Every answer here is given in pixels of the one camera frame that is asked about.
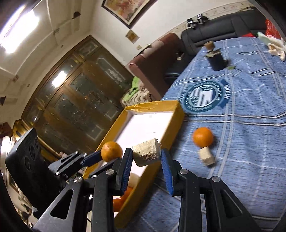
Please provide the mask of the orange tangerine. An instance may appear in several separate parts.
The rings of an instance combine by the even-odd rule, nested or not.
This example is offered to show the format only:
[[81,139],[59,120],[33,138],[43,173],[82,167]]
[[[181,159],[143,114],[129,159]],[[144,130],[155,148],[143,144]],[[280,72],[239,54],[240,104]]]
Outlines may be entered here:
[[120,212],[121,208],[123,207],[125,200],[122,198],[115,198],[113,199],[113,211],[118,213]]
[[193,133],[193,142],[200,148],[211,146],[213,141],[214,136],[209,128],[197,128]]
[[122,155],[122,148],[114,141],[106,142],[101,149],[101,157],[105,162],[111,162],[117,158],[122,158]]

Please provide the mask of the short white yam piece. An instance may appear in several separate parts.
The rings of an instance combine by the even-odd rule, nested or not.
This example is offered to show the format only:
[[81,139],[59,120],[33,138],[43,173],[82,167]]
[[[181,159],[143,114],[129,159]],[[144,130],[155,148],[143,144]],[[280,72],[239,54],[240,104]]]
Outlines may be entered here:
[[199,158],[205,166],[210,166],[215,163],[215,158],[211,154],[209,147],[203,147],[198,151]]

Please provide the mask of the dark wooden glass cabinet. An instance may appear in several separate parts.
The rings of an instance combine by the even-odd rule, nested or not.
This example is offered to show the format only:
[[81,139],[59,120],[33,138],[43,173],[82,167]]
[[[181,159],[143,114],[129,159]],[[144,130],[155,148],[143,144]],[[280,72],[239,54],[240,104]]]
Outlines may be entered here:
[[131,73],[87,36],[46,74],[32,94],[23,121],[51,152],[92,152],[122,112]]

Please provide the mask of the green patterned cushion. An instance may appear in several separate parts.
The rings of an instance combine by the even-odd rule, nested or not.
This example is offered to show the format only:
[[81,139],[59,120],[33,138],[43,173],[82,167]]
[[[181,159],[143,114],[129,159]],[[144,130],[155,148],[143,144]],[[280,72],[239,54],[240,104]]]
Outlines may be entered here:
[[121,98],[121,105],[128,107],[154,101],[154,96],[150,93],[139,77],[133,77],[131,88]]

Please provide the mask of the blue plaid tablecloth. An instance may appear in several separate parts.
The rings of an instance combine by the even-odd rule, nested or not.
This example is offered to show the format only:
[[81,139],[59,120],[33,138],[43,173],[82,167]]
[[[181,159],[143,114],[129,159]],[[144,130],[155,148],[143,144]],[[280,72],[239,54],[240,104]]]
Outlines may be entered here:
[[[185,113],[170,153],[198,177],[220,177],[261,231],[285,231],[285,62],[258,38],[215,45],[225,69],[214,71],[202,48],[163,96]],[[201,127],[214,136],[210,166],[193,142]]]

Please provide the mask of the ceiling light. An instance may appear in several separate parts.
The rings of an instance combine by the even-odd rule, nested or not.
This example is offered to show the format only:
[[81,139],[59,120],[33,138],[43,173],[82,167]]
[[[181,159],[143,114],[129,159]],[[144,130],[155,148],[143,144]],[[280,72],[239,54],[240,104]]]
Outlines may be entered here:
[[6,54],[13,54],[22,42],[37,28],[40,18],[33,8],[20,6],[1,30],[1,47]]

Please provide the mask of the black clamp devices on sofa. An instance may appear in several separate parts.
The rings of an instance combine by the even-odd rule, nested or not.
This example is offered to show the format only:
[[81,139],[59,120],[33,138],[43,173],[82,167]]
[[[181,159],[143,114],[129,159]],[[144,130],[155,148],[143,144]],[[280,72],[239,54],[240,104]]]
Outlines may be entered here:
[[209,21],[208,17],[204,16],[203,14],[198,14],[195,20],[192,18],[187,19],[187,27],[196,30],[198,25],[203,25],[207,21]]

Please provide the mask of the white and green cloth pile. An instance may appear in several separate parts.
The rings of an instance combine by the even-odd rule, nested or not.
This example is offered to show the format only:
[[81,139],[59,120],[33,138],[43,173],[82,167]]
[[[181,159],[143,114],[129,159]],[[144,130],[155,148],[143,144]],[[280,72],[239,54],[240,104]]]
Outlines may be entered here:
[[260,41],[268,47],[268,52],[272,56],[277,56],[281,61],[285,61],[285,41],[283,38],[276,39],[275,37],[266,36],[262,32],[258,32],[257,35]]

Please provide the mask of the black leather sofa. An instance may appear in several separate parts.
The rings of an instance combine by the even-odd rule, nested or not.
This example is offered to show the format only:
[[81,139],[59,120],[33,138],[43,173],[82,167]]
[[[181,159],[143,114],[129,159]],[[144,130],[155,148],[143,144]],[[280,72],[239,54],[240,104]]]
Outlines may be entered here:
[[204,24],[196,24],[195,28],[190,27],[184,30],[181,33],[178,50],[178,54],[183,57],[166,70],[165,82],[171,86],[206,42],[237,37],[256,37],[259,31],[266,32],[266,28],[265,16],[253,9],[226,14],[208,20]]

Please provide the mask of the red plastic bag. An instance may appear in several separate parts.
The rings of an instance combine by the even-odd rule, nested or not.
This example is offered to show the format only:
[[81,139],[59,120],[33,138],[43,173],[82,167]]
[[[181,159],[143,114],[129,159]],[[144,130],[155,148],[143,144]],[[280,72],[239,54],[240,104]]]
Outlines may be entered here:
[[272,22],[270,20],[268,20],[268,19],[266,19],[265,23],[266,23],[265,35],[268,36],[268,37],[273,37],[273,38],[276,38],[276,39],[280,39],[281,36],[280,36],[278,30],[276,29],[276,27],[274,26],[274,24],[272,24]]

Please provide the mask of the small wall plaque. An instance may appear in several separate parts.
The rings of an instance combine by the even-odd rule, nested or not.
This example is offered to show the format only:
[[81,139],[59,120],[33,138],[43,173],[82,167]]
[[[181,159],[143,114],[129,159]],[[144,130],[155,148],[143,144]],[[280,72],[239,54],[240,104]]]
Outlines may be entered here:
[[139,36],[132,30],[130,29],[127,34],[125,35],[125,37],[132,42],[133,44],[137,42],[137,40],[139,39]]

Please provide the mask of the framed wall painting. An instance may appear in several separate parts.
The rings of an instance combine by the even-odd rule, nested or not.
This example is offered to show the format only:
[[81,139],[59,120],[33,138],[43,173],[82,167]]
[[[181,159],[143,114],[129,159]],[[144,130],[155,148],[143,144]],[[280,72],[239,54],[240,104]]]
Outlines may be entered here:
[[155,0],[107,0],[101,7],[131,29]]

